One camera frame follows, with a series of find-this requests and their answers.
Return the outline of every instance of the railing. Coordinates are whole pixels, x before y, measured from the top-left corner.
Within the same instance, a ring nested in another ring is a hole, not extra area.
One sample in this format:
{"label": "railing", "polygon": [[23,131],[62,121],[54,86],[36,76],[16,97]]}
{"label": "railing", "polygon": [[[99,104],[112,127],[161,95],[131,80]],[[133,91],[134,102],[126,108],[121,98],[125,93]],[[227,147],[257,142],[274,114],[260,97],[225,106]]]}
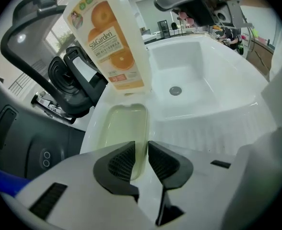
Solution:
{"label": "railing", "polygon": [[[48,67],[43,61],[39,60],[31,66],[34,70],[40,73],[45,79],[48,80]],[[26,73],[22,73],[14,83],[9,87],[9,90],[16,96],[22,91],[22,89],[31,81]]]}

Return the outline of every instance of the circular button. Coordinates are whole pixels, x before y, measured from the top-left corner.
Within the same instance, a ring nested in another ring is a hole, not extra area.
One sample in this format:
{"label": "circular button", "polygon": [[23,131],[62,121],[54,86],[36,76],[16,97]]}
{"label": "circular button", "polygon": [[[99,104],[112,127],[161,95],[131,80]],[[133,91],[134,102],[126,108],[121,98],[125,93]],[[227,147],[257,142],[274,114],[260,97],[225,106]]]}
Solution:
{"label": "circular button", "polygon": [[49,159],[50,153],[48,151],[44,152],[44,158]]}
{"label": "circular button", "polygon": [[49,167],[49,165],[50,165],[50,163],[49,163],[49,161],[48,160],[44,160],[43,161],[43,165],[44,165],[44,167]]}

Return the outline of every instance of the black slot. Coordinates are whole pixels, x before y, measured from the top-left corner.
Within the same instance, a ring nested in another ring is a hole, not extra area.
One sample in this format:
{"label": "black slot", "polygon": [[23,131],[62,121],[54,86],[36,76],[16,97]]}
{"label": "black slot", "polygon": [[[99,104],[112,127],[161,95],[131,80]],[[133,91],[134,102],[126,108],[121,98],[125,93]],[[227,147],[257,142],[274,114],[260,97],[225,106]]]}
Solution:
{"label": "black slot", "polygon": [[53,183],[29,210],[45,220],[67,187],[60,183]]}
{"label": "black slot", "polygon": [[16,112],[7,108],[0,117],[0,149],[3,148],[8,131],[16,118]]}
{"label": "black slot", "polygon": [[214,160],[210,164],[213,164],[213,165],[216,165],[222,168],[226,168],[226,169],[229,169],[229,167],[231,167],[230,163],[226,163],[226,162],[219,161],[219,160]]}

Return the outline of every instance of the bottle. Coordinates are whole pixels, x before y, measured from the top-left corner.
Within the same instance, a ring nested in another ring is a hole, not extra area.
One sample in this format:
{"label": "bottle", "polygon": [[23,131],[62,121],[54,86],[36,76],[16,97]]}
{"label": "bottle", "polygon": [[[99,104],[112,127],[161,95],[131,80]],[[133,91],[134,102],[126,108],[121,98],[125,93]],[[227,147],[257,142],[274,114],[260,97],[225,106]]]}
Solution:
{"label": "bottle", "polygon": [[70,0],[63,17],[118,93],[150,91],[149,54],[128,0]]}

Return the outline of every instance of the orange fruit image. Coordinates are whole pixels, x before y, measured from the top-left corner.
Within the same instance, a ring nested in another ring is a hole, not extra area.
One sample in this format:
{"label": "orange fruit image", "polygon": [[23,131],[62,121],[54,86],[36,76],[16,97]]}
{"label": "orange fruit image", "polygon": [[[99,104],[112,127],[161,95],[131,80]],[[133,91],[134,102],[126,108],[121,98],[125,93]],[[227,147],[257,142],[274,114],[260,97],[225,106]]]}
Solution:
{"label": "orange fruit image", "polygon": [[128,70],[135,62],[132,53],[128,47],[116,52],[110,56],[112,65],[119,70]]}
{"label": "orange fruit image", "polygon": [[120,27],[120,25],[118,24],[117,21],[113,21],[111,23],[109,23],[108,25],[106,25],[105,27],[102,28],[102,32],[104,32],[105,30],[109,29],[110,27],[114,27],[115,31],[117,32],[118,37],[121,40],[121,43],[123,44],[123,46],[128,46],[128,43],[125,39],[125,36],[122,32],[122,29]]}
{"label": "orange fruit image", "polygon": [[91,16],[94,27],[101,29],[116,20],[107,1],[96,5]]}
{"label": "orange fruit image", "polygon": [[100,30],[98,30],[97,28],[94,28],[90,31],[89,35],[88,35],[88,42],[92,41],[93,39],[95,39],[98,35],[100,35],[102,32]]}

